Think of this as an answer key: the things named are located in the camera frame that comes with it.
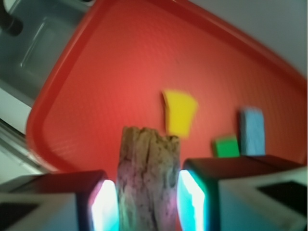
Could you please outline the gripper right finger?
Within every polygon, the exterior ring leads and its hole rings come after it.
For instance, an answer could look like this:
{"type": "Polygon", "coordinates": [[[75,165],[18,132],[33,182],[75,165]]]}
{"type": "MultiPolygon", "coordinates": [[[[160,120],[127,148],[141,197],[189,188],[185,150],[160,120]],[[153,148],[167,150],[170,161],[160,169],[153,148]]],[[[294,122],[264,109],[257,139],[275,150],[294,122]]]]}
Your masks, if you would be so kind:
{"type": "Polygon", "coordinates": [[[272,155],[189,158],[177,187],[184,231],[305,231],[305,165],[272,155]]]}

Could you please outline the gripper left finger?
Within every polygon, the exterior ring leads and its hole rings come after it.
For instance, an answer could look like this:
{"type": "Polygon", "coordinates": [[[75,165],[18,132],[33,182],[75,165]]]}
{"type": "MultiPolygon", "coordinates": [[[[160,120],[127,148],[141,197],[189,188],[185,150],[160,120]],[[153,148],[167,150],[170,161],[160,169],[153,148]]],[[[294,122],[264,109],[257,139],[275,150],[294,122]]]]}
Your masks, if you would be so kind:
{"type": "Polygon", "coordinates": [[[0,185],[2,231],[117,231],[115,183],[103,170],[25,175],[0,185]]]}

